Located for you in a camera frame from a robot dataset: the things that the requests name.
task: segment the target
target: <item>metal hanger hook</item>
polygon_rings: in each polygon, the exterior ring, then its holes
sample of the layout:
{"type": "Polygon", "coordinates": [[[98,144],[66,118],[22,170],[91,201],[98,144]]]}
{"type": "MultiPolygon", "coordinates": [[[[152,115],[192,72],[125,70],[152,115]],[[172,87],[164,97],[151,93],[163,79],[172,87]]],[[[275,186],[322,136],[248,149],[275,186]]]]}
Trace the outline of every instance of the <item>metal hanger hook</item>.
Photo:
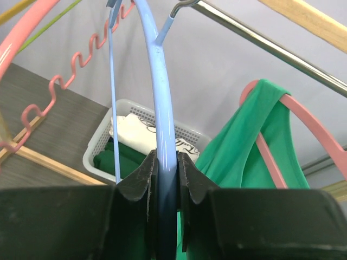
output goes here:
{"type": "Polygon", "coordinates": [[[175,18],[176,14],[182,7],[191,7],[192,5],[195,5],[199,2],[200,0],[183,0],[180,1],[175,5],[173,10],[171,11],[170,17],[175,18]]]}

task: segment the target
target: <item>green wire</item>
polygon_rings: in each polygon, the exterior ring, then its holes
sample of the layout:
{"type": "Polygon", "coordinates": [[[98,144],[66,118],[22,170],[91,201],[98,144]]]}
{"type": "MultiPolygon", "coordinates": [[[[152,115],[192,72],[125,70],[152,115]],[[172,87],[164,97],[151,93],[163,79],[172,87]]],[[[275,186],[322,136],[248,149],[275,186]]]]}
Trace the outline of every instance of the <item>green wire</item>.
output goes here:
{"type": "Polygon", "coordinates": [[[58,14],[53,20],[47,23],[40,31],[38,31],[35,35],[33,35],[21,46],[17,54],[20,53],[22,50],[24,50],[27,46],[29,46],[34,40],[36,40],[41,34],[43,34],[49,27],[51,27],[56,21],[58,21],[61,17],[63,17],[68,11],[73,9],[81,1],[82,0],[76,0],[74,3],[69,5],[68,8],[66,8],[63,12],[58,14]]]}

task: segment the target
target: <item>black plastic object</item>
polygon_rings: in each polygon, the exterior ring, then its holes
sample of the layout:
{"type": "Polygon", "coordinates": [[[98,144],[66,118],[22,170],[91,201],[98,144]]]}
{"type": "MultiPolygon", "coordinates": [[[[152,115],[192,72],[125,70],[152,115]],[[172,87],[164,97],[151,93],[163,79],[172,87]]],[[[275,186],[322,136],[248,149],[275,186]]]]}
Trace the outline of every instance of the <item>black plastic object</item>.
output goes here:
{"type": "MultiPolygon", "coordinates": [[[[0,190],[0,259],[155,259],[156,156],[117,186],[0,190]]],[[[185,153],[178,173],[188,260],[347,259],[347,223],[327,193],[219,188],[185,153]]]]}
{"type": "Polygon", "coordinates": [[[157,172],[152,151],[117,186],[1,190],[0,259],[150,259],[157,172]]]}
{"type": "Polygon", "coordinates": [[[179,155],[189,260],[347,259],[347,222],[318,190],[219,188],[179,155]]]}

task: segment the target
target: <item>laundry basket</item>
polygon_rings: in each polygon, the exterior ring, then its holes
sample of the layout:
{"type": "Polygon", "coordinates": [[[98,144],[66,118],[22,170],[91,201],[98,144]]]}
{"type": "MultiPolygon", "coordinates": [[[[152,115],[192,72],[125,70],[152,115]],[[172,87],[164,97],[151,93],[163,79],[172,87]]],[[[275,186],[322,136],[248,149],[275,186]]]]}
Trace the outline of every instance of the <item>laundry basket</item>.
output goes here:
{"type": "MultiPolygon", "coordinates": [[[[117,115],[127,116],[133,113],[140,116],[144,120],[155,123],[154,111],[143,107],[135,102],[127,99],[120,99],[116,101],[117,115]]],[[[100,123],[98,129],[93,134],[93,137],[88,143],[88,148],[83,155],[83,165],[91,173],[98,175],[104,179],[115,181],[115,176],[103,172],[94,167],[93,159],[104,150],[109,138],[109,130],[111,128],[112,109],[110,108],[106,113],[104,119],[100,123]]],[[[175,121],[175,135],[176,138],[183,138],[188,143],[194,145],[199,152],[202,152],[211,138],[203,135],[195,130],[190,129],[186,125],[175,121]]]]}

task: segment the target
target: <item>wall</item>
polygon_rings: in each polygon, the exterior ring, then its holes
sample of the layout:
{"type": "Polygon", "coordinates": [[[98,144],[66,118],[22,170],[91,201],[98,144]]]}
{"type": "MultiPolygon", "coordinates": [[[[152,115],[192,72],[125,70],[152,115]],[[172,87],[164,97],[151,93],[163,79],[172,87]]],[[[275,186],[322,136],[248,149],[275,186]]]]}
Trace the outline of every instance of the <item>wall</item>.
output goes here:
{"type": "MultiPolygon", "coordinates": [[[[72,0],[61,0],[40,23],[42,27],[72,0]]],[[[123,1],[127,6],[130,0],[123,1]]],[[[286,46],[303,58],[347,81],[347,57],[323,40],[276,14],[256,0],[214,0],[236,18],[286,46]]],[[[343,0],[309,0],[308,3],[347,24],[343,0]]],[[[158,27],[164,23],[176,0],[149,0],[158,27]]],[[[0,12],[14,4],[2,0],[0,12]]],[[[76,51],[88,53],[88,40],[101,33],[108,16],[106,0],[83,0],[39,39],[20,53],[14,62],[50,79],[59,73],[70,77],[70,58],[76,51]]],[[[0,27],[4,39],[20,15],[0,27]]],[[[117,98],[128,98],[153,107],[151,78],[143,32],[136,9],[121,21],[115,42],[117,98]]],[[[288,89],[328,128],[341,144],[347,144],[347,99],[298,72],[240,36],[207,19],[193,9],[178,13],[164,43],[171,84],[173,112],[177,120],[215,136],[238,108],[244,86],[253,79],[267,78],[288,89]]],[[[110,106],[107,44],[95,52],[84,69],[78,69],[70,89],[110,106]]],[[[325,154],[310,132],[292,117],[292,132],[302,164],[325,154]]]]}
{"type": "MultiPolygon", "coordinates": [[[[320,189],[344,180],[342,174],[335,166],[330,166],[312,175],[308,175],[306,179],[312,189],[320,189]]],[[[341,202],[340,205],[347,216],[347,201],[341,202]]]]}

